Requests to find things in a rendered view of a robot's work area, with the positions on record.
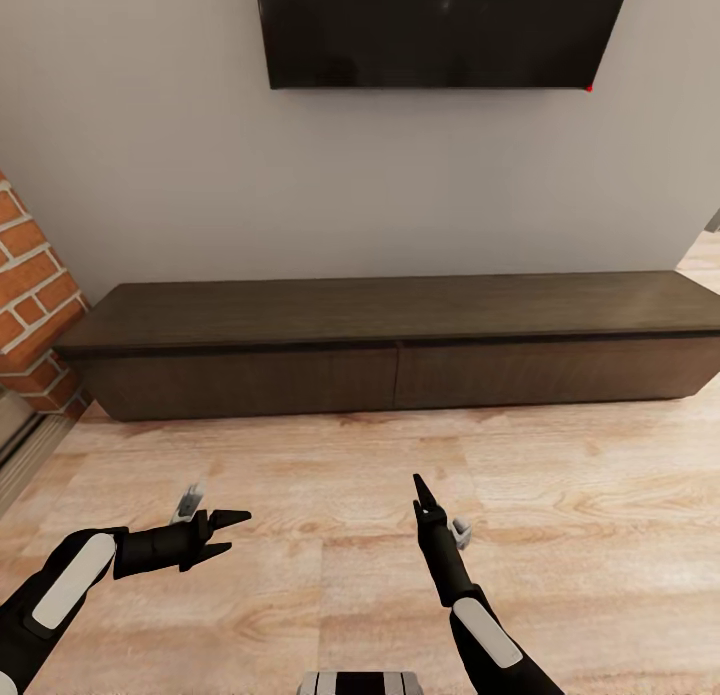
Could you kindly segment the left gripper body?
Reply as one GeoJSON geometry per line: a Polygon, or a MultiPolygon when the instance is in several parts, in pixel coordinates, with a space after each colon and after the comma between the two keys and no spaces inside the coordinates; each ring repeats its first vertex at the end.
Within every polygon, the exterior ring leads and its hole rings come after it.
{"type": "Polygon", "coordinates": [[[153,528],[146,571],[179,566],[179,572],[188,572],[209,540],[208,520],[207,510],[197,510],[191,522],[153,528]]]}

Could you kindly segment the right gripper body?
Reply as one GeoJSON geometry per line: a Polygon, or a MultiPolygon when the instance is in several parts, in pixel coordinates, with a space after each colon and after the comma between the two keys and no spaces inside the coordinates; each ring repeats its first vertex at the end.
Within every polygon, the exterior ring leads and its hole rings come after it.
{"type": "Polygon", "coordinates": [[[453,537],[447,530],[447,514],[443,508],[424,511],[417,518],[417,524],[418,543],[425,555],[431,576],[442,567],[463,564],[453,537]]]}

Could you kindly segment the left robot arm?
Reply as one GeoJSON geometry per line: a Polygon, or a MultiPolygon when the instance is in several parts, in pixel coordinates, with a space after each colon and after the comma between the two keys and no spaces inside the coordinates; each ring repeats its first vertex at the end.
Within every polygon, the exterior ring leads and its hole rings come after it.
{"type": "Polygon", "coordinates": [[[252,519],[249,511],[197,510],[207,486],[189,484],[169,526],[130,533],[130,527],[83,529],[68,535],[0,606],[0,695],[23,695],[113,557],[113,578],[195,564],[230,550],[207,544],[215,530],[252,519]]]}

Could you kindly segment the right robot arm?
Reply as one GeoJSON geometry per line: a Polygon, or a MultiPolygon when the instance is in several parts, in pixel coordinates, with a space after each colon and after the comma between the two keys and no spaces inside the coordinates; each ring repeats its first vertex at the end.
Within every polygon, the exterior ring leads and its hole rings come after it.
{"type": "Polygon", "coordinates": [[[565,695],[500,625],[482,588],[472,583],[459,550],[471,542],[473,525],[447,514],[420,474],[413,474],[418,543],[441,604],[452,606],[450,625],[458,652],[478,695],[565,695]]]}

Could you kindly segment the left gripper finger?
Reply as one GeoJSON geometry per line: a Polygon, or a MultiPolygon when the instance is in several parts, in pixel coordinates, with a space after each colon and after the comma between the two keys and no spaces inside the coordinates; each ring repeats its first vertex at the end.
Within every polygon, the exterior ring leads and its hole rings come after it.
{"type": "Polygon", "coordinates": [[[236,510],[215,510],[209,517],[209,538],[213,537],[215,530],[240,523],[252,519],[252,514],[249,511],[236,511],[236,510]]]}
{"type": "Polygon", "coordinates": [[[225,542],[224,544],[205,544],[199,556],[195,560],[195,564],[205,562],[207,558],[213,558],[217,554],[230,550],[232,548],[232,542],[225,542]]]}

